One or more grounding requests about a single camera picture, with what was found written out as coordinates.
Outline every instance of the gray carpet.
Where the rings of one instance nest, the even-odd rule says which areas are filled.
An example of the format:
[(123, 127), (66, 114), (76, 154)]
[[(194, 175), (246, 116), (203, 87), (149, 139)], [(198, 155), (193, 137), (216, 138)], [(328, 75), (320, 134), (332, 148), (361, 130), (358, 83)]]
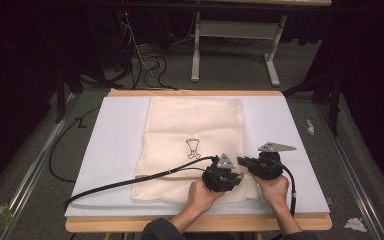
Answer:
[[(219, 47), (217, 43), (205, 45), (205, 50), (208, 51), (203, 51), (201, 55), (199, 83), (190, 82), (191, 48), (172, 47), (168, 52), (158, 48), (152, 50), (144, 47), (141, 51), (152, 50), (149, 54), (158, 54), (166, 58), (167, 70), (161, 82), (175, 88), (282, 91), (302, 81), (319, 46), (318, 44), (299, 46), (296, 42), (281, 44), (274, 60), (281, 86), (273, 88), (269, 84), (261, 54), (261, 48), (268, 47), (268, 44), (258, 42), (240, 46), (247, 43), (246, 41), (232, 42), (217, 52), (211, 52)], [(147, 76), (148, 83), (158, 85), (157, 76), (161, 71), (161, 67), (152, 70), (154, 75)], [(111, 76), (116, 73), (108, 70), (107, 74)], [(123, 83), (126, 88), (132, 86), (129, 77), (120, 83)], [(138, 87), (147, 87), (143, 79)], [(65, 128), (76, 117), (99, 106), (107, 92), (108, 89), (105, 87), (85, 84), (84, 93), (76, 98), (77, 101), (66, 118)], [(288, 104), (325, 197), (333, 201), (333, 204), (329, 205), (333, 221), (332, 229), (316, 232), (316, 234), (319, 239), (379, 239), (373, 236), (371, 231), (363, 233), (344, 228), (349, 218), (363, 218), (363, 213), (347, 180), (329, 130), (325, 127), (325, 119), (319, 113), (319, 106), (313, 105), (308, 96), (309, 93), (297, 94), (288, 99)], [(55, 98), (50, 99), (50, 102), (55, 105)], [(343, 142), (346, 154), (352, 160), (358, 179), (368, 193), (384, 228), (384, 178), (364, 145), (347, 111), (346, 103), (342, 101), (340, 107), (338, 124), (340, 136), (336, 140)], [(76, 179), (97, 114), (98, 111), (94, 111), (84, 118), (82, 125), (86, 128), (78, 128), (75, 125), (61, 139), (52, 158), (54, 170), (58, 175)], [(53, 108), (3, 172), (0, 177), (0, 203), (9, 202), (14, 197), (24, 175), (28, 173), (30, 165), (40, 155), (42, 146), (52, 133), (55, 127), (53, 123), (55, 116), (56, 108)], [(307, 132), (307, 119), (310, 119), (315, 126), (314, 136)], [(28, 195), (28, 201), (18, 221), (13, 225), (12, 231), (2, 239), (70, 239), (71, 234), (65, 230), (66, 219), (62, 203), (70, 197), (73, 187), (72, 183), (54, 178), (48, 168), (44, 167), (33, 191)], [(273, 234), (275, 233), (264, 233), (264, 239), (270, 239)], [(104, 239), (104, 234), (78, 234), (75, 239)], [(121, 235), (114, 234), (111, 239), (121, 239)]]

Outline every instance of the hand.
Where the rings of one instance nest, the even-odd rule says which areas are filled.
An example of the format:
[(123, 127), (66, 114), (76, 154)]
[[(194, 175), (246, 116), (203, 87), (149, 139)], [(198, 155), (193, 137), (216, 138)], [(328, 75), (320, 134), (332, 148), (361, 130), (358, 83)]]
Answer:
[(254, 175), (252, 177), (260, 185), (263, 198), (272, 208), (282, 234), (286, 236), (301, 232), (300, 226), (289, 212), (288, 205), (286, 204), (289, 187), (288, 179), (282, 175), (270, 181)]
[(224, 195), (225, 192), (212, 192), (202, 179), (191, 183), (186, 208), (197, 211), (200, 215), (207, 212), (214, 202)]
[(255, 175), (252, 175), (254, 180), (260, 185), (263, 198), (270, 205), (271, 208), (281, 206), (285, 207), (286, 196), (289, 187), (289, 181), (283, 175), (280, 175), (274, 180), (264, 180)]
[(183, 233), (197, 218), (208, 211), (213, 203), (224, 192), (211, 192), (202, 179), (198, 179), (191, 183), (189, 187), (188, 203), (185, 208), (170, 222), (177, 228), (180, 233)]

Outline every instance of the metal gripper jaw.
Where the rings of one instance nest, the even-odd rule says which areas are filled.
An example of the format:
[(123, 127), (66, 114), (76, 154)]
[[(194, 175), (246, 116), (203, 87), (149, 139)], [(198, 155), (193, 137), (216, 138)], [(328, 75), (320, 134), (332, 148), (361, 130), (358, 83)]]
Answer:
[(279, 152), (296, 150), (296, 147), (267, 142), (258, 150), (261, 151), (258, 159), (238, 157), (238, 163), (247, 167), (248, 171), (255, 176), (265, 180), (273, 180), (283, 173)]
[(236, 166), (226, 154), (214, 158), (213, 163), (202, 174), (205, 186), (213, 192), (231, 191), (242, 181), (243, 175), (232, 173)]

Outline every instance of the person's right hand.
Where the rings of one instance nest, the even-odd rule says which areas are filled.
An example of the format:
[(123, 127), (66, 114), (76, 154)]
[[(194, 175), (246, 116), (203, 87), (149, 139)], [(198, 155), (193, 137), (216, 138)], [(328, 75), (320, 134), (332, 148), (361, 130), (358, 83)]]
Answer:
[(276, 206), (286, 206), (289, 181), (285, 176), (280, 175), (278, 178), (269, 181), (261, 179), (255, 175), (252, 175), (252, 177), (258, 185), (260, 185), (263, 198), (270, 205), (270, 207), (274, 208)]

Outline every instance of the desk leg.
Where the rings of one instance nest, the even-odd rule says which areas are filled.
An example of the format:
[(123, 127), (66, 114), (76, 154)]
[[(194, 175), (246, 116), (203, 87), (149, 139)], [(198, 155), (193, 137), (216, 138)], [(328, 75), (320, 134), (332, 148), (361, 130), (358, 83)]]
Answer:
[(261, 234), (261, 233), (257, 233), (256, 235), (257, 235), (257, 237), (256, 237), (255, 239), (257, 239), (257, 240), (263, 240), (263, 234)]
[(278, 27), (274, 34), (271, 52), (269, 54), (264, 54), (267, 71), (269, 72), (270, 81), (273, 87), (278, 87), (280, 85), (279, 78), (277, 77), (276, 69), (274, 68), (273, 58), (274, 58), (274, 54), (276, 53), (277, 46), (279, 45), (280, 37), (282, 36), (283, 28), (285, 27), (285, 22), (286, 22), (286, 15), (283, 15), (280, 18)]
[(193, 52), (192, 59), (192, 82), (199, 81), (199, 35), (200, 35), (200, 22), (201, 22), (201, 14), (199, 12), (196, 13), (195, 16), (195, 49)]

